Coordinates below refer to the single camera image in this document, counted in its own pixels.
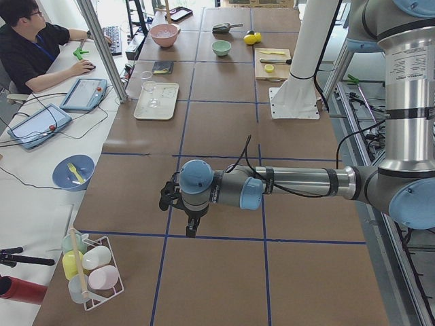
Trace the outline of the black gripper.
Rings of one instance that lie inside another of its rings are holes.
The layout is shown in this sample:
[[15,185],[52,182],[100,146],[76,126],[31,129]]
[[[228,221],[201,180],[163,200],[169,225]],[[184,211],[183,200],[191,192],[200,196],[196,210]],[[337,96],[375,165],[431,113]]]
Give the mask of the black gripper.
[[197,227],[201,222],[201,217],[205,216],[209,209],[209,202],[202,202],[199,204],[191,204],[186,200],[182,199],[184,211],[188,216],[188,224],[186,228],[187,237],[196,237]]

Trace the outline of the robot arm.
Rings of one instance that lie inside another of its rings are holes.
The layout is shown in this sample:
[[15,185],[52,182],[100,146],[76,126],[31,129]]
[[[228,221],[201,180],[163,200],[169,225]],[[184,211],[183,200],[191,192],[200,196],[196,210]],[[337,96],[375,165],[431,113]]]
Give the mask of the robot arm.
[[375,207],[416,230],[434,227],[434,2],[352,1],[353,52],[384,52],[385,157],[377,166],[277,168],[234,164],[213,170],[186,162],[176,207],[195,237],[211,203],[255,210],[266,194],[342,196]]

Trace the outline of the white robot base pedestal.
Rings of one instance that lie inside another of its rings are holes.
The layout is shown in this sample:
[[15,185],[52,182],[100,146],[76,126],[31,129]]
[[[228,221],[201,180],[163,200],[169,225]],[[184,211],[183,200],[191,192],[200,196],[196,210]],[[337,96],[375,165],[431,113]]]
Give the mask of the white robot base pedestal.
[[340,6],[340,1],[307,1],[288,80],[270,89],[273,119],[319,119],[315,75]]

